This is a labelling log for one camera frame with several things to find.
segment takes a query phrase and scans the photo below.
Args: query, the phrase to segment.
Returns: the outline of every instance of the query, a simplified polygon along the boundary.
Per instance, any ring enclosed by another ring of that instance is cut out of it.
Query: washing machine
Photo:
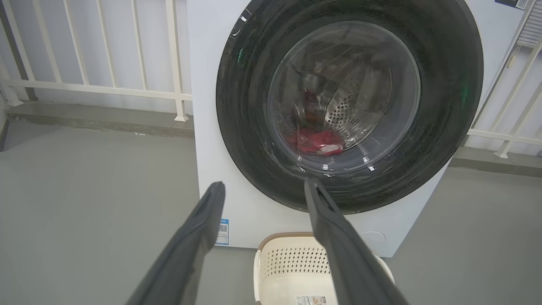
[[[391,257],[466,134],[522,11],[493,0],[188,0],[199,191],[218,245],[311,231],[317,178]]]

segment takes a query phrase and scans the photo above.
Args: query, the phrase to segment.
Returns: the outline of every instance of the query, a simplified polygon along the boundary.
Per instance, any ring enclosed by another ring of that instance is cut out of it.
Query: white washing machine body
[[[212,182],[223,181],[226,200],[222,218],[228,224],[228,231],[223,232],[219,242],[224,246],[257,248],[270,234],[312,229],[308,213],[277,203],[245,178],[230,157],[219,128],[216,110],[218,67],[226,40],[249,2],[188,0],[187,6],[199,193],[203,194]],[[502,67],[523,11],[493,0],[466,2],[476,20],[483,46],[483,99]],[[377,255],[392,257],[447,165],[407,196],[346,218]]]

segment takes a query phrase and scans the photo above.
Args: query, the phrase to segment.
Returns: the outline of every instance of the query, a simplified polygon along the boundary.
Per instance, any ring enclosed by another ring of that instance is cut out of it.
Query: beige plastic basket
[[[262,241],[254,257],[254,297],[258,305],[338,304],[326,250],[312,233],[278,233]]]

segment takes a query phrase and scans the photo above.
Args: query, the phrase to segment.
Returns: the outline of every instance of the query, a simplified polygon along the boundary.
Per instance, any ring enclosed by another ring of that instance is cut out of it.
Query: round black door
[[[317,177],[344,213],[400,199],[460,144],[482,47],[463,0],[253,0],[218,70],[226,147],[261,192],[306,211]]]

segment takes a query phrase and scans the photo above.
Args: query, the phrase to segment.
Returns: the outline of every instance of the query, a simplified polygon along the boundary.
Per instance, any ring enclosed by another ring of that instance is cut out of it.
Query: gray floor
[[[197,202],[193,140],[12,124],[0,304],[123,304]],[[542,179],[448,169],[394,258],[414,304],[541,304]],[[254,304],[254,250],[215,248],[198,304]]]

